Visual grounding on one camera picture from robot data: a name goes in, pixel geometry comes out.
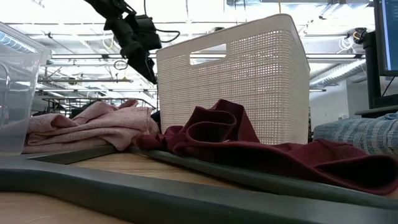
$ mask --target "clear plastic bin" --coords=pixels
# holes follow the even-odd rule
[[[40,64],[50,53],[0,23],[0,156],[23,150]]]

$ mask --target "maroon cloth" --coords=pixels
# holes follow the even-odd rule
[[[398,188],[398,162],[369,156],[346,143],[319,139],[306,145],[261,144],[244,107],[220,100],[212,109],[196,107],[188,123],[163,135],[141,136],[142,150],[180,156],[387,195]]]

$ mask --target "ceiling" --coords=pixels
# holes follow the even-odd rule
[[[138,14],[144,13],[144,0],[126,0]],[[346,4],[329,4],[345,2]],[[308,54],[363,53],[362,46],[353,45],[342,50],[341,39],[356,27],[374,29],[373,8],[370,0],[146,0],[148,16],[158,29],[179,30],[181,36],[163,47],[207,34],[214,27],[232,27],[247,21],[273,14],[290,14]],[[103,31],[104,18],[84,0],[13,0],[0,7],[0,21],[30,38],[46,45],[54,54],[118,54],[117,43],[110,31]],[[162,40],[174,34],[159,32]],[[212,53],[224,54],[225,48],[213,48]],[[156,89],[132,68],[115,69],[114,60],[53,60],[60,67],[42,67],[40,78],[53,80],[74,77],[77,79],[128,79],[131,82],[84,82],[71,86],[68,83],[41,83],[38,88],[99,88],[99,89]],[[316,76],[336,64],[311,63]],[[138,97],[156,104],[155,95],[142,92],[108,92],[108,97]]]

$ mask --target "ceiling pipe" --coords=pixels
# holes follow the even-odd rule
[[[338,83],[366,70],[366,60],[357,60],[349,64],[341,64],[310,80],[310,87],[328,86]]]
[[[121,79],[121,80],[115,80],[115,79],[107,79],[107,80],[37,80],[37,83],[83,83],[83,82],[129,82],[132,83],[134,80],[127,80],[127,79]]]

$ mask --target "blue striped cloth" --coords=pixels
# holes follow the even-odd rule
[[[314,139],[348,142],[364,152],[398,157],[398,114],[348,118],[315,127]]]

